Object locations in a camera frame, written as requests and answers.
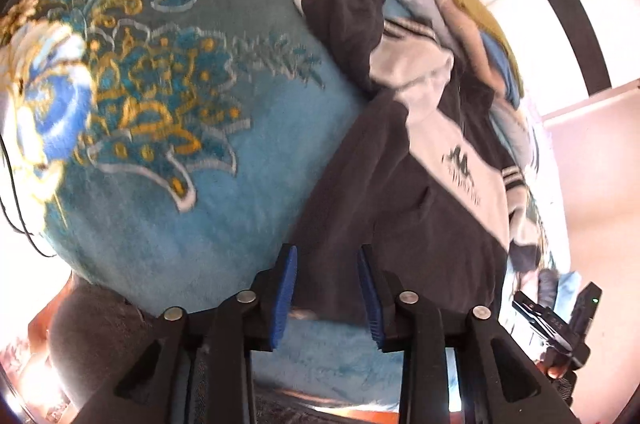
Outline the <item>black and white fleece jacket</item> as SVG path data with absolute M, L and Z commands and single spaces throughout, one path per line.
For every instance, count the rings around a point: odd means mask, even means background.
M 357 257 L 437 307 L 499 310 L 509 270 L 537 268 L 524 177 L 490 120 L 495 91 L 426 24 L 384 0 L 294 0 L 344 77 L 369 95 L 290 235 L 296 314 L 366 321 Z

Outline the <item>teal floral bed blanket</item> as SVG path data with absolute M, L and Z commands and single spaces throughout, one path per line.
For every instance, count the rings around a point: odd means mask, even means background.
M 429 26 L 398 0 L 383 11 Z M 64 266 L 70 282 L 32 342 L 75 407 L 164 309 L 215 307 L 273 265 L 369 99 L 294 0 L 14 0 L 13 215 L 46 250 L 42 273 Z M 304 318 L 293 296 L 277 349 L 254 360 L 262 391 L 396 409 L 400 358 L 376 350 L 367 317 Z

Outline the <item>blue folded garment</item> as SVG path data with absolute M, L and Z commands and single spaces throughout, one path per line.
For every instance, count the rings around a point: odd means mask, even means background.
M 480 38 L 487 52 L 489 63 L 498 71 L 503 83 L 506 85 L 506 101 L 510 103 L 515 110 L 518 110 L 521 102 L 521 93 L 518 90 L 518 83 L 516 82 L 515 74 L 506 52 L 498 40 L 490 34 L 480 31 Z

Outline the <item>beige fleece garment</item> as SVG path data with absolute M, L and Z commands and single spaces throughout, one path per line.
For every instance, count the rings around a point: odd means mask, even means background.
M 489 63 L 480 30 L 475 22 L 460 10 L 453 0 L 435 0 L 435 2 L 450 32 L 462 43 L 475 76 L 492 88 L 497 97 L 504 98 L 506 84 L 498 70 Z

